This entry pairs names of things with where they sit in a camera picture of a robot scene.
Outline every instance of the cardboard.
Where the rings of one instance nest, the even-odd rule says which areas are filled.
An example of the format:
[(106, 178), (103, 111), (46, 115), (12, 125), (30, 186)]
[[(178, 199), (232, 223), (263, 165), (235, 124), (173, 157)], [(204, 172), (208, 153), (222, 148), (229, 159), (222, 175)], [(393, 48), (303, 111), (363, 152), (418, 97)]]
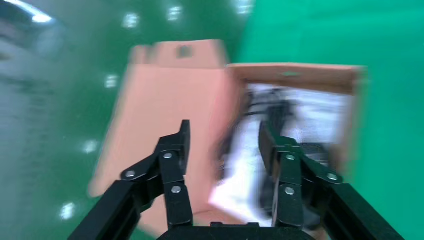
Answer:
[[(354, 94), (358, 72), (358, 67), (338, 65), (226, 65), (216, 40), (135, 47), (89, 192), (102, 195), (123, 170), (153, 153), (159, 137), (176, 133), (181, 121), (189, 119), (191, 146), (185, 183), (194, 221), (242, 224), (208, 200), (217, 183), (217, 149), (239, 114), (246, 83)], [(347, 116), (340, 146), (335, 146), (340, 166), (347, 160), (351, 117)], [(156, 236), (167, 230), (163, 196), (142, 214), (140, 225)]]

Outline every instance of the hole in cardboard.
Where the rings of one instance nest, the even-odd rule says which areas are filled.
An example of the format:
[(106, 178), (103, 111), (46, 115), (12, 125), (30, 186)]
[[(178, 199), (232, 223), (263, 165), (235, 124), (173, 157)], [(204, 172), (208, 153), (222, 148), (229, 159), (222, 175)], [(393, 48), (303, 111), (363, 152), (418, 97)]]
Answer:
[(179, 59), (189, 58), (192, 56), (192, 48), (190, 46), (180, 46), (177, 49), (176, 56)]
[(284, 77), (298, 77), (301, 73), (297, 71), (284, 71), (280, 73), (280, 75), (283, 75)]

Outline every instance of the cardboard box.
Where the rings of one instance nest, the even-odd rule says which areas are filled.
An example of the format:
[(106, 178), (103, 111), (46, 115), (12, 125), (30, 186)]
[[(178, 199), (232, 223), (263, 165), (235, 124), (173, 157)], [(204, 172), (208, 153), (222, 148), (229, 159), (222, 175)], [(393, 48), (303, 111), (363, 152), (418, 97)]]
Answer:
[[(226, 64), (217, 40), (161, 42), (152, 49), (138, 46), (131, 55), (90, 194), (102, 195), (123, 170), (153, 152), (159, 137), (176, 133), (181, 121), (189, 119), (191, 147), (185, 183), (194, 221), (242, 224), (208, 200), (217, 183), (217, 148), (239, 114), (246, 83), (352, 95), (358, 73), (356, 66)], [(347, 161), (352, 117), (346, 116), (334, 148), (339, 169)], [(140, 225), (157, 236), (167, 230), (163, 196), (142, 214)]]

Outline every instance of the green floor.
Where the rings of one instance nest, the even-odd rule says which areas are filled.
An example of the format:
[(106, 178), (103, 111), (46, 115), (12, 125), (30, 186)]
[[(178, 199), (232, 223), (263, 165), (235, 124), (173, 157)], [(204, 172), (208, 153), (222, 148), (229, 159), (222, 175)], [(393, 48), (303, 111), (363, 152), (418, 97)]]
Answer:
[(0, 1), (0, 239), (72, 232), (96, 202), (87, 184), (129, 50), (199, 39), (222, 39), (237, 63), (368, 66), (354, 185), (424, 239), (423, 1), (28, 0), (52, 18), (39, 23)]

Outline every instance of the metal rivet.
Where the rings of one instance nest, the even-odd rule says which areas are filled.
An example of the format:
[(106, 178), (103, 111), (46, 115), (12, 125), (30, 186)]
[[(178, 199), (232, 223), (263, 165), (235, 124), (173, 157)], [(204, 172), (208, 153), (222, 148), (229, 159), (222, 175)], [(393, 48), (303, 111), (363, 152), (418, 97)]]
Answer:
[(291, 187), (286, 187), (285, 193), (288, 194), (288, 195), (293, 195), (293, 194), (295, 194), (295, 190)]
[(127, 172), (125, 173), (125, 176), (126, 176), (127, 178), (134, 177), (134, 175), (136, 175), (136, 172), (135, 172), (135, 171), (127, 171)]
[(337, 180), (337, 176), (335, 174), (329, 173), (327, 174), (327, 178), (336, 181)]
[(173, 194), (177, 194), (177, 193), (181, 192), (181, 187), (179, 187), (179, 186), (173, 186), (172, 189), (171, 189), (171, 192)]

